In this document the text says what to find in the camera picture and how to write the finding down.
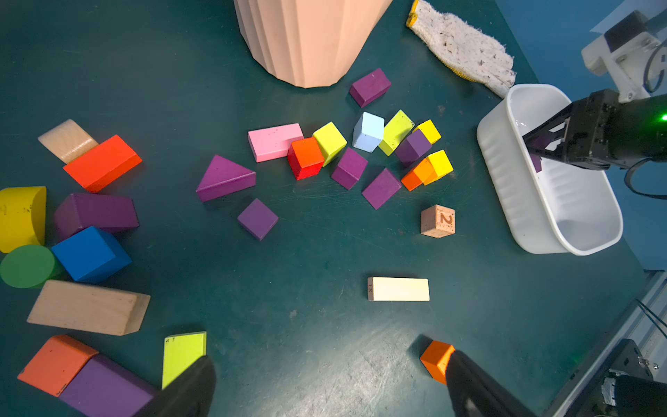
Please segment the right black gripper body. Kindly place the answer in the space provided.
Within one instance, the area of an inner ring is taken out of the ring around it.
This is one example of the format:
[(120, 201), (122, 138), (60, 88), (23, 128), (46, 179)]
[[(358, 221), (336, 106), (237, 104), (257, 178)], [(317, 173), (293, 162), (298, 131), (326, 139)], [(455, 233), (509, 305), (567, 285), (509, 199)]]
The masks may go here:
[(593, 92), (561, 109), (559, 115), (566, 131), (560, 160), (586, 170), (608, 170), (611, 166), (624, 169), (624, 162), (611, 154), (611, 133), (606, 133), (618, 111), (618, 93), (613, 90)]

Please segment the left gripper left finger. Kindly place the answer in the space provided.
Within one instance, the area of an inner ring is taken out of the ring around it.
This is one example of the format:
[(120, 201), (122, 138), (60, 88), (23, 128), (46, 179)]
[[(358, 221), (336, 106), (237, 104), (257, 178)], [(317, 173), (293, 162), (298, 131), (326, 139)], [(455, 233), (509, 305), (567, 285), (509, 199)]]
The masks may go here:
[(215, 363), (204, 355), (134, 416), (208, 416), (215, 388)]

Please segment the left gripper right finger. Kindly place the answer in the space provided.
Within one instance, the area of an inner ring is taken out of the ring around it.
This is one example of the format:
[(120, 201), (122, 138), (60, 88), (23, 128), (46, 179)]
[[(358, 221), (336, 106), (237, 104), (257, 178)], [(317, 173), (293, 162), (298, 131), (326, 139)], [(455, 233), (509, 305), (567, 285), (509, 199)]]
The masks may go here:
[(451, 354), (446, 385), (455, 416), (536, 416), (461, 350)]

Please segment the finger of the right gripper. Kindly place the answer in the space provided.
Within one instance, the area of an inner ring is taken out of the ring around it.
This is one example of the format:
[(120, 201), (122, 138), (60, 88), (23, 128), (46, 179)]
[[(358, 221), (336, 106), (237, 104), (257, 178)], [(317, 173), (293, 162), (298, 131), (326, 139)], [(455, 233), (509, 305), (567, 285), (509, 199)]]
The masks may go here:
[(561, 139), (566, 132), (573, 108), (566, 106), (537, 128), (523, 135), (526, 146), (549, 146)]
[(561, 163), (566, 162), (566, 155), (564, 153), (564, 147), (562, 145), (558, 145), (554, 149), (542, 149), (533, 146), (528, 146), (527, 150), (532, 156), (538, 158), (545, 158)]

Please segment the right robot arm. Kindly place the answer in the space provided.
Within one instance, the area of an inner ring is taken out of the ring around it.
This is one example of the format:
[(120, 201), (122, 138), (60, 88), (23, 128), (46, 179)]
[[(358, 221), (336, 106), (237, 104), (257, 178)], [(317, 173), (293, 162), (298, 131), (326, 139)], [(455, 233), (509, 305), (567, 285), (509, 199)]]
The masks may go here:
[(568, 104), (523, 135), (529, 153), (584, 170), (626, 171), (633, 193), (657, 200), (665, 195), (638, 191), (632, 176), (646, 163), (666, 161), (666, 96), (625, 104), (613, 90), (600, 90)]

